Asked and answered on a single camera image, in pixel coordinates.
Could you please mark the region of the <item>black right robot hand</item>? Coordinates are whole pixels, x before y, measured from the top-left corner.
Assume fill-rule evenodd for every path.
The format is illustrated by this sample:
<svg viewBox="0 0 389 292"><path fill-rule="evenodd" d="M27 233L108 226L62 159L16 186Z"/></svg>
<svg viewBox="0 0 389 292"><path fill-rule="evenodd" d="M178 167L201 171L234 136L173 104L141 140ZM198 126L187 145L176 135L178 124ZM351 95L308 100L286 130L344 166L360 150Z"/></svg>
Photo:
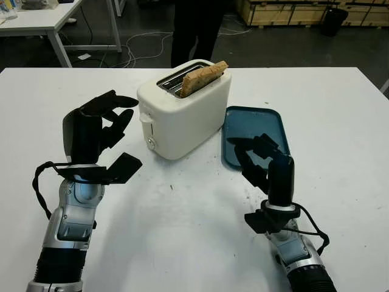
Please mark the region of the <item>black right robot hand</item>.
<svg viewBox="0 0 389 292"><path fill-rule="evenodd" d="M267 134L253 138L230 137L227 141L234 145L243 177L268 196L269 204L289 207L294 194L295 164L292 156L282 152ZM254 164L249 151L263 160L270 158L267 169Z"/></svg>

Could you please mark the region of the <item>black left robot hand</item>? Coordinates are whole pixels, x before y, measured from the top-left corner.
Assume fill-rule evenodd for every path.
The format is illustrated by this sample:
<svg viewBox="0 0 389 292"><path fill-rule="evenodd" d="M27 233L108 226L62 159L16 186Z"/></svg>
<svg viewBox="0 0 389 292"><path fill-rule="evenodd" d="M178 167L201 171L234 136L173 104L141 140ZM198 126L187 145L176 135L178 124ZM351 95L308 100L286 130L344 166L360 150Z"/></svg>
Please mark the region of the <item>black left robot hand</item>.
<svg viewBox="0 0 389 292"><path fill-rule="evenodd" d="M124 136L139 101L110 90L72 110L63 119L63 145L72 164L95 164Z"/></svg>

